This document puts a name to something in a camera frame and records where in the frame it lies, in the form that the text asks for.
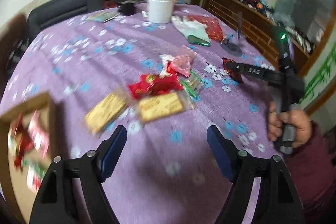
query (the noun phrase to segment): red sleeve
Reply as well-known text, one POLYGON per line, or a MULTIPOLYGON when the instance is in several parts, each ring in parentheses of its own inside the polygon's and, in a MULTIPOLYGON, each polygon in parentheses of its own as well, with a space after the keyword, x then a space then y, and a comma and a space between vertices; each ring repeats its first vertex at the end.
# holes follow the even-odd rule
POLYGON ((333 213, 336 210, 336 169, 331 164, 319 126, 314 122, 312 131, 310 140, 286 158, 286 165, 303 203, 306 218, 314 218, 315 222, 331 213, 329 207, 334 207, 333 213))

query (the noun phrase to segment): table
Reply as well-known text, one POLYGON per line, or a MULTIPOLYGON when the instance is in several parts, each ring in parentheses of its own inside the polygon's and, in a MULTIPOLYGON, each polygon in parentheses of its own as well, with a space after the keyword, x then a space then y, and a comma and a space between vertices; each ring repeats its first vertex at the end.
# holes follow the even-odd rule
MULTIPOLYGON (((222 22, 224 33, 233 34, 243 50, 241 58, 227 54, 216 41, 211 47, 190 45, 172 24, 152 24, 141 13, 107 23, 87 20, 97 13, 51 26, 35 38, 7 84, 0 112, 48 90, 63 105, 64 147, 71 158, 96 149, 117 125, 124 125, 127 143, 103 184, 120 223, 214 223, 231 184, 208 147, 207 128, 217 125, 238 149, 254 156, 276 154, 266 137, 267 83, 243 77, 244 84, 238 84, 224 72, 222 57, 269 63, 246 41, 237 42, 236 32, 222 22), (159 55, 175 54, 181 45, 197 52, 192 67, 206 83, 195 110, 142 126, 128 108, 99 137, 88 132, 83 119, 89 110, 117 86, 125 88, 143 73, 161 71, 159 55)), ((174 14, 212 16, 193 5, 176 5, 174 14)), ((244 223, 251 222, 259 183, 244 223)))

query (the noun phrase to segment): screw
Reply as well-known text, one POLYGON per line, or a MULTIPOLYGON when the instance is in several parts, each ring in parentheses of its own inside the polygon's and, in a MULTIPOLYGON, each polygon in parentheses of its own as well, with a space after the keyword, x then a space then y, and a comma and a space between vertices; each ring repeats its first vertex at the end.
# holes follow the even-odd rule
POLYGON ((239 150, 238 151, 238 155, 241 156, 241 157, 246 157, 247 156, 247 152, 245 150, 239 150))
POLYGON ((89 157, 89 158, 92 158, 94 155, 96 154, 96 151, 94 150, 90 150, 86 153, 86 155, 89 157))
POLYGON ((61 156, 56 156, 56 157, 54 158, 54 162, 55 162, 55 163, 58 163, 58 162, 61 161, 61 159, 62 159, 61 156))
POLYGON ((276 161, 276 162, 280 162, 281 158, 278 155, 274 155, 273 160, 276 161))

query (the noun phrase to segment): cardboard box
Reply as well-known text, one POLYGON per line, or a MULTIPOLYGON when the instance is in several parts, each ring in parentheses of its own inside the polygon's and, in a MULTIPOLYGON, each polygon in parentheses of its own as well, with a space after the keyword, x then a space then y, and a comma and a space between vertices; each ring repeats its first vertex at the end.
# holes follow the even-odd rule
POLYGON ((27 159, 38 159, 47 169, 51 160, 58 155, 56 129, 56 105, 48 93, 42 93, 13 107, 0 117, 0 183, 4 198, 12 213, 22 222, 29 223, 36 193, 27 187, 27 171, 15 170, 13 157, 8 151, 8 131, 12 120, 20 113, 24 115, 23 125, 26 128, 35 110, 40 112, 41 126, 49 133, 49 149, 44 159, 36 150, 25 155, 27 159))

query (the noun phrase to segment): person's hand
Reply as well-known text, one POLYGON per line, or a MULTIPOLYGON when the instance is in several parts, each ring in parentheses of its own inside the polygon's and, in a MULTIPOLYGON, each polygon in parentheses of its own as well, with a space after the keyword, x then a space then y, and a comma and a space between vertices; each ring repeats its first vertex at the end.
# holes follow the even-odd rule
POLYGON ((293 148, 304 145, 310 139, 312 134, 311 122, 303 110, 296 109, 277 115, 275 102, 271 102, 269 105, 267 134, 270 141, 275 142, 282 136, 281 126, 283 122, 296 126, 296 137, 292 143, 293 148))

